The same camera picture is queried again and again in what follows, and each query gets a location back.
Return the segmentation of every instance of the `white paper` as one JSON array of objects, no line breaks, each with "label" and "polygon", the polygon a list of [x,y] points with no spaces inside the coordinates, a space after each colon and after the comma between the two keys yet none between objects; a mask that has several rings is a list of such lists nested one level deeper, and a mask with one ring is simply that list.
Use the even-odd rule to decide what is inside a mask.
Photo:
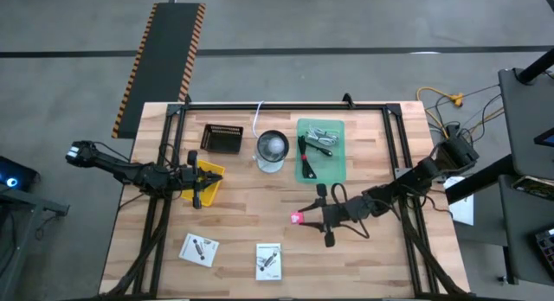
[{"label": "white paper", "polygon": [[281,280],[280,244],[256,245],[256,280]]},{"label": "white paper", "polygon": [[[444,183],[444,189],[448,189],[463,179],[465,179],[463,176],[449,177]],[[454,221],[465,223],[470,226],[473,225],[473,194],[453,203],[449,208]]]},{"label": "white paper", "polygon": [[179,258],[201,266],[211,267],[219,243],[194,234],[187,234]]}]

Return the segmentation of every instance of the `gray concrete floor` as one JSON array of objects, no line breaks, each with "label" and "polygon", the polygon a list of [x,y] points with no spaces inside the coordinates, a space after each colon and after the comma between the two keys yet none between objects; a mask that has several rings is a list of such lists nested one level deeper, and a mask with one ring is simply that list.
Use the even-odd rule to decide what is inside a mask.
[{"label": "gray concrete floor", "polygon": [[[0,51],[135,49],[151,4],[166,0],[0,0]],[[554,13],[545,0],[178,0],[207,4],[201,48],[547,45]],[[469,93],[496,84],[501,68],[541,54],[389,54],[198,58],[196,101],[412,100],[420,86]],[[17,296],[57,300],[92,296],[113,228],[121,186],[100,170],[65,163],[70,143],[104,141],[125,154],[131,141],[110,132],[132,58],[1,59],[0,155],[42,173],[36,192],[71,204],[48,226],[27,260]],[[465,121],[499,89],[476,94]],[[425,95],[431,106],[436,96]],[[491,109],[499,107],[497,101]],[[475,145],[476,170],[509,152],[503,117]],[[550,300],[554,288],[501,286],[501,249],[461,241],[472,291],[496,298]]]}]

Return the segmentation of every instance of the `wooden tabletop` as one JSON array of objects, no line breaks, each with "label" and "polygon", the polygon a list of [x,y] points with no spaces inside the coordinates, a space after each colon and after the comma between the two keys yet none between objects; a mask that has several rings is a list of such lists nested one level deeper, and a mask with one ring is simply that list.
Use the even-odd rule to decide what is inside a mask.
[{"label": "wooden tabletop", "polygon": [[[413,163],[433,147],[423,105],[401,102]],[[147,103],[142,113],[133,162],[156,160],[164,125],[165,103]],[[171,207],[170,225],[160,275],[159,298],[407,298],[412,285],[406,247],[400,223],[391,213],[369,217],[365,225],[370,239],[352,231],[335,229],[337,244],[326,248],[316,229],[290,224],[290,214],[312,203],[315,185],[297,183],[294,178],[296,123],[299,118],[339,119],[345,122],[346,181],[348,196],[393,180],[383,117],[378,111],[261,111],[256,130],[276,129],[289,139],[283,169],[268,175],[252,159],[255,137],[253,111],[187,111],[181,162],[189,150],[199,150],[204,126],[210,124],[244,127],[241,152],[225,155],[198,151],[198,158],[226,167],[214,204],[195,210],[189,201],[177,199]],[[396,133],[397,153],[402,151]],[[127,186],[121,202],[139,192]],[[447,208],[444,195],[432,195],[438,208]],[[106,261],[100,292],[109,291],[137,257],[145,225],[148,198],[145,196],[119,211]],[[320,217],[312,211],[310,221]],[[467,277],[454,225],[446,213],[424,208],[431,249],[458,286],[468,291]],[[213,267],[199,266],[178,258],[188,233],[220,242]],[[259,282],[255,276],[257,243],[280,243],[281,281]],[[418,260],[422,284],[427,286],[422,259]],[[150,284],[151,264],[144,285]]]}]

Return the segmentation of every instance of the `small white box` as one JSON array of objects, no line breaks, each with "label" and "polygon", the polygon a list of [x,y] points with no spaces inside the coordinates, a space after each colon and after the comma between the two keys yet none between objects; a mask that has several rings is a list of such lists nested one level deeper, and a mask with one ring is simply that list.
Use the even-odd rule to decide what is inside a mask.
[{"label": "small white box", "polygon": [[179,258],[211,267],[219,243],[194,234],[187,234]]},{"label": "small white box", "polygon": [[280,244],[256,245],[256,280],[281,280]]}]

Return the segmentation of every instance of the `pink object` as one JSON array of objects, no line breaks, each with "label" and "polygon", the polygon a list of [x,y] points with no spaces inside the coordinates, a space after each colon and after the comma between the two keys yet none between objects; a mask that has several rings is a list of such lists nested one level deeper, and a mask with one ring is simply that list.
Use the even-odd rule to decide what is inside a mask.
[{"label": "pink object", "polygon": [[292,224],[304,223],[304,214],[302,214],[302,213],[291,213],[291,223]]}]

